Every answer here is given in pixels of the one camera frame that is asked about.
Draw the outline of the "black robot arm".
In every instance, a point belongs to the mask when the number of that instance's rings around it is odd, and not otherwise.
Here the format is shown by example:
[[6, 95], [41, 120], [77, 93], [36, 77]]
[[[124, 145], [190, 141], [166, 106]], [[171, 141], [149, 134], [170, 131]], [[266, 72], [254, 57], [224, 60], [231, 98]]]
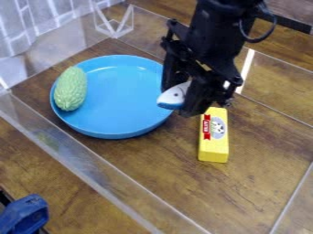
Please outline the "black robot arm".
[[179, 114], [192, 117], [211, 104], [224, 106], [243, 80], [235, 56], [246, 42], [260, 0], [196, 0], [191, 23], [175, 19], [167, 24], [160, 46], [163, 60], [162, 90], [183, 82], [191, 85]]

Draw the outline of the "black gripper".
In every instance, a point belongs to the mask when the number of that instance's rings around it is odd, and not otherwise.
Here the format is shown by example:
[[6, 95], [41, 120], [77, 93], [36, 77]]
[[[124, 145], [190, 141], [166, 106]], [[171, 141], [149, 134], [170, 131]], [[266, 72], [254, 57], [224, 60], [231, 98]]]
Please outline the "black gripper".
[[191, 23], [166, 22], [162, 105], [182, 105], [178, 113], [200, 115], [215, 102], [227, 104], [243, 79], [235, 56], [254, 23], [256, 0], [196, 0]]

